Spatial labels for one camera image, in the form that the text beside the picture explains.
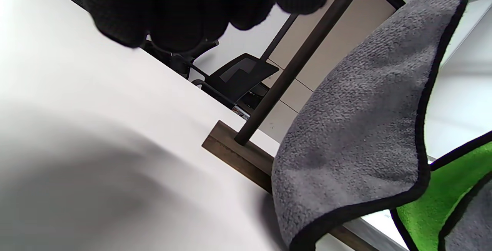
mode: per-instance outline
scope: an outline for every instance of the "black glove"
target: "black glove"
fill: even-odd
[[[288,13],[308,14],[326,0],[82,0],[97,28],[124,46],[141,46],[148,34],[169,52],[185,52],[215,41],[231,23],[248,30],[268,16],[275,3]]]

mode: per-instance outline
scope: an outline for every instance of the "white table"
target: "white table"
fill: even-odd
[[[279,250],[267,193],[201,147],[244,120],[70,0],[0,2],[1,250]]]

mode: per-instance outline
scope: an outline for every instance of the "metal pole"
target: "metal pole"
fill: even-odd
[[[294,20],[296,20],[297,16],[299,16],[297,13],[293,13],[287,18],[278,33],[275,35],[273,41],[269,44],[269,46],[265,49],[265,52],[263,52],[263,55],[260,57],[261,62],[267,61],[267,59],[275,50],[276,46],[282,40],[283,36],[285,36],[287,31],[289,30],[290,26],[292,26],[292,24],[294,23]]]
[[[297,74],[301,72],[304,65],[314,54],[319,45],[323,42],[334,25],[347,10],[353,0],[334,0],[331,6],[326,11],[325,15],[318,22],[306,41],[299,48],[292,60],[285,67],[284,71],[278,77],[272,88],[263,97],[263,100],[258,104],[258,107],[253,111],[253,114],[241,128],[234,140],[245,145],[255,131],[260,127],[260,124],[265,120],[267,115],[272,111],[275,104],[280,100],[290,84],[294,81]]]

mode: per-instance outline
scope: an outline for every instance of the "black mesh chair back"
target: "black mesh chair back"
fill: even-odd
[[[277,71],[278,67],[244,53],[212,75],[205,76],[204,83],[193,83],[202,85],[208,95],[232,109],[243,95]]]

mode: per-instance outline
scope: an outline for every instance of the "gray microfiber towel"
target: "gray microfiber towel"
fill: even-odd
[[[429,183],[424,118],[468,0],[411,0],[325,78],[288,130],[272,171],[291,251],[331,229],[419,198]]]
[[[492,172],[457,204],[439,237],[439,251],[492,249]]]

